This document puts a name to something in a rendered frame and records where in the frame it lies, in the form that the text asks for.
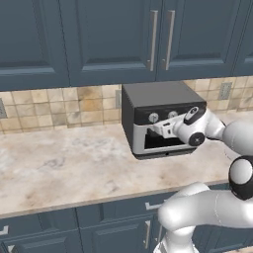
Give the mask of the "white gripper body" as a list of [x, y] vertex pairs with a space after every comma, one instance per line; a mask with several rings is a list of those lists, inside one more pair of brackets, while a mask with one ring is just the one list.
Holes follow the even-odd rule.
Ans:
[[184, 115], [160, 121], [153, 125], [152, 130], [163, 137], [176, 137], [177, 128], [182, 124]]

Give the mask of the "dark toaster oven door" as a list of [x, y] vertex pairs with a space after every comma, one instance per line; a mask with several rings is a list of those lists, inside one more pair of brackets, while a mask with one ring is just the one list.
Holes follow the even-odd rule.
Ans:
[[191, 154], [196, 149], [197, 148], [187, 148], [187, 149], [170, 150], [170, 151], [147, 153], [147, 154], [133, 154], [133, 156], [138, 160], [155, 159], [155, 158], [162, 158], [162, 157], [169, 157], [169, 156]]

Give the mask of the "black and silver toaster oven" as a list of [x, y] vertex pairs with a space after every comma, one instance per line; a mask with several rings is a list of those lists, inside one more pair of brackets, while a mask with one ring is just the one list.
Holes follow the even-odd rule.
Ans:
[[157, 121], [169, 119], [176, 111], [178, 116], [192, 108], [205, 109], [207, 102], [183, 81], [134, 83], [122, 86], [122, 126], [131, 153], [147, 154], [170, 150], [196, 148], [182, 142], [177, 136], [165, 138], [155, 131], [148, 117], [159, 116]]

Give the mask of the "blue base cupboard door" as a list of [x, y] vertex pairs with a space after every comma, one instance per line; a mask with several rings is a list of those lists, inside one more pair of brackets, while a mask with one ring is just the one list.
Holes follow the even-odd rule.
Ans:
[[9, 253], [9, 245], [15, 245], [13, 253], [83, 253], [77, 230], [22, 239], [1, 239], [0, 253]]
[[109, 222], [92, 227], [81, 228], [80, 234], [84, 253], [149, 253], [145, 249], [145, 221], [153, 221], [152, 215]]
[[253, 228], [200, 225], [195, 228], [192, 239], [200, 253], [224, 253], [253, 246]]

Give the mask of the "blue drawer front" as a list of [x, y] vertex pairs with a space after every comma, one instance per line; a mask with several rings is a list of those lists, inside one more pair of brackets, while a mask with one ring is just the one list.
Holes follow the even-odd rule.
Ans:
[[79, 226], [88, 227], [110, 220], [155, 213], [156, 210], [147, 211], [145, 203], [149, 202], [151, 205], [163, 204], [165, 200], [173, 195], [174, 192], [170, 192], [79, 207], [76, 209]]
[[46, 211], [16, 217], [0, 218], [0, 230], [9, 225], [9, 232], [0, 238], [14, 238], [39, 233], [72, 230], [78, 227], [75, 209]]

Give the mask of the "blue wall cupboard door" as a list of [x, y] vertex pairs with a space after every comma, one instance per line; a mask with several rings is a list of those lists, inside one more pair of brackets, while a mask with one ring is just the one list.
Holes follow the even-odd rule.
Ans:
[[68, 85], [59, 0], [0, 0], [0, 91]]
[[[155, 79], [162, 0], [59, 0], [70, 85]], [[154, 70], [152, 16], [158, 10]]]
[[253, 0], [242, 0], [246, 4], [238, 51], [234, 62], [233, 76], [253, 76]]
[[[166, 71], [168, 10], [175, 23]], [[242, 0], [164, 0], [159, 43], [159, 81], [237, 77], [232, 75], [245, 21]]]

